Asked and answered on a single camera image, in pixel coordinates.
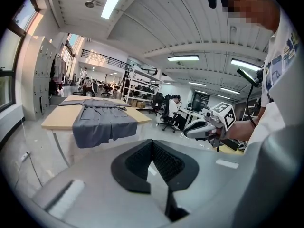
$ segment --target locker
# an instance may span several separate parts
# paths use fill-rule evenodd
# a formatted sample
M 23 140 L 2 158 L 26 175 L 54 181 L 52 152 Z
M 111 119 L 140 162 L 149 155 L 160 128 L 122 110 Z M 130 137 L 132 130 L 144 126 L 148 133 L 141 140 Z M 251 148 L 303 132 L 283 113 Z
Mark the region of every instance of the locker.
M 36 65 L 35 65 L 35 73 L 34 73 L 34 77 L 35 78 L 40 78 L 40 74 L 41 74 L 41 65 L 43 64 L 43 58 L 42 57 L 38 57 L 37 61 L 36 61 Z
M 22 102 L 28 120 L 38 120 L 48 109 L 48 84 L 56 49 L 45 37 L 33 36 L 22 69 Z
M 44 97 L 44 106 L 45 109 L 47 110 L 49 108 L 48 93 L 44 93 L 43 97 Z
M 42 116 L 42 114 L 41 114 L 41 109 L 40 109 L 39 98 L 40 98 L 40 97 L 35 97 L 35 98 L 34 98 L 34 113 L 35 113 L 35 119 L 39 119 L 39 118 Z

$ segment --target wall socket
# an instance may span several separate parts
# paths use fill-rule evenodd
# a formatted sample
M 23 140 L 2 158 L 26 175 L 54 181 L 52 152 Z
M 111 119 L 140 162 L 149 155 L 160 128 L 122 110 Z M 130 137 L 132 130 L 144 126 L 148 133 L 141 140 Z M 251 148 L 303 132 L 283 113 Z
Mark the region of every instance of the wall socket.
M 21 157 L 21 162 L 24 162 L 30 155 L 30 151 L 26 151 L 24 155 Z

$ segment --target cable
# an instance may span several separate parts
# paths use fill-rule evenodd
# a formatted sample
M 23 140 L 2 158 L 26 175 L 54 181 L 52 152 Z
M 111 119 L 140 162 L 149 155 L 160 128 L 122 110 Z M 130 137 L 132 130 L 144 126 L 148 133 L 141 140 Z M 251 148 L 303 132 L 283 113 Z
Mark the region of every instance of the cable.
M 35 170 L 35 167 L 34 167 L 32 158 L 31 158 L 31 156 L 30 156 L 30 153 L 28 153 L 28 155 L 29 155 L 30 162 L 32 163 L 32 167 L 33 167 L 33 169 L 34 169 L 34 172 L 35 172 L 35 174 L 36 174 L 36 176 L 37 176 L 37 179 L 38 179 L 40 185 L 42 186 L 42 183 L 41 183 L 41 181 L 40 181 L 40 179 L 39 179 L 39 177 L 38 177 L 38 175 L 37 175 L 37 172 L 36 172 L 36 170 Z
M 256 125 L 255 122 L 252 120 L 251 115 L 250 115 L 250 113 L 249 113 L 249 108 L 248 108 L 248 100 L 249 100 L 249 97 L 250 97 L 250 95 L 251 95 L 252 89 L 253 89 L 253 85 L 251 85 L 249 94 L 248 94 L 248 96 L 247 96 L 247 100 L 246 100 L 246 110 L 247 110 L 247 114 L 248 114 L 248 117 L 249 117 L 251 123 L 254 125 L 254 127 L 256 127 L 257 125 Z
M 16 184 L 15 184 L 15 186 L 14 186 L 14 190 L 16 189 L 17 184 L 18 184 L 19 179 L 20 179 L 20 170 L 21 170 L 21 166 L 22 166 L 22 162 L 21 162 L 21 165 L 19 166 L 19 170 L 18 170 L 18 179 L 17 179 Z

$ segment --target desk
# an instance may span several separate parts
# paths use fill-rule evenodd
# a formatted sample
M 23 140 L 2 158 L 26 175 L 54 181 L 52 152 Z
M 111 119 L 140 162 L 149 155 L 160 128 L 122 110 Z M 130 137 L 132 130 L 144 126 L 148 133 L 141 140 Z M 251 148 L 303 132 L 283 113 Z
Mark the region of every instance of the desk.
M 84 100 L 89 99 L 91 97 L 87 96 L 78 96 L 78 95 L 70 95 L 65 101 L 71 101 L 71 100 Z M 123 103 L 122 100 L 116 100 L 116 99 L 107 99 L 107 98 L 97 98 L 93 97 L 95 100 L 108 100 L 116 103 Z M 49 140 L 51 142 L 51 145 L 54 150 L 59 150 L 63 160 L 69 166 L 69 163 L 67 162 L 62 149 L 60 147 L 60 144 L 58 142 L 58 138 L 56 135 L 56 131 L 72 131 L 73 123 L 75 119 L 77 118 L 80 110 L 82 109 L 82 105 L 66 105 L 66 106 L 58 106 L 56 107 L 52 113 L 44 120 L 44 122 L 41 124 L 41 127 L 43 129 L 47 130 L 47 135 L 49 137 Z M 127 110 L 125 111 L 129 116 L 134 118 L 137 123 L 137 131 L 136 135 L 139 137 L 139 135 L 143 132 L 143 126 L 151 121 L 151 119 L 144 114 L 140 113 L 133 107 L 127 107 Z
M 189 123 L 191 123 L 192 120 L 197 120 L 198 118 L 204 118 L 203 115 L 195 113 L 195 112 L 191 112 L 191 111 L 186 110 L 186 109 L 180 109 L 179 111 L 184 113 L 184 114 L 181 114 L 181 116 L 185 117 L 185 119 L 186 119 L 185 126 L 187 126 Z
M 223 153 L 227 153 L 227 154 L 244 154 L 244 152 L 240 151 L 240 150 L 233 150 L 230 147 L 228 147 L 227 145 L 222 145 L 219 147 L 218 149 L 219 152 L 223 152 Z
M 115 90 L 115 86 L 116 87 L 119 87 L 119 89 L 118 89 L 118 91 L 120 91 L 120 89 L 121 89 L 121 85 L 116 85 L 116 84 L 112 84 L 112 94 L 113 94 L 113 92 L 114 92 L 114 90 Z

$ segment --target light wood tabletop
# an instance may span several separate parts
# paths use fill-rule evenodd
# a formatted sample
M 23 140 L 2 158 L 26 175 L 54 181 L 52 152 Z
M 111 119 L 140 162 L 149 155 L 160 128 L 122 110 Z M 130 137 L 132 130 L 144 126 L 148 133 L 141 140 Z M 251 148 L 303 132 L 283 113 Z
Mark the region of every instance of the light wood tabletop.
M 88 96 L 78 96 L 78 95 L 70 95 L 65 101 L 72 100 L 83 100 L 89 99 L 91 97 Z M 97 98 L 93 97 L 95 100 L 108 100 L 116 103 L 123 103 L 122 100 L 116 99 L 107 99 L 107 98 Z M 73 123 L 77 118 L 82 105 L 65 105 L 65 106 L 57 106 L 50 115 L 44 120 L 41 124 L 41 127 L 49 130 L 72 130 Z M 125 111 L 129 116 L 133 117 L 138 124 L 145 124 L 151 121 L 149 117 L 137 111 L 133 107 L 127 107 Z

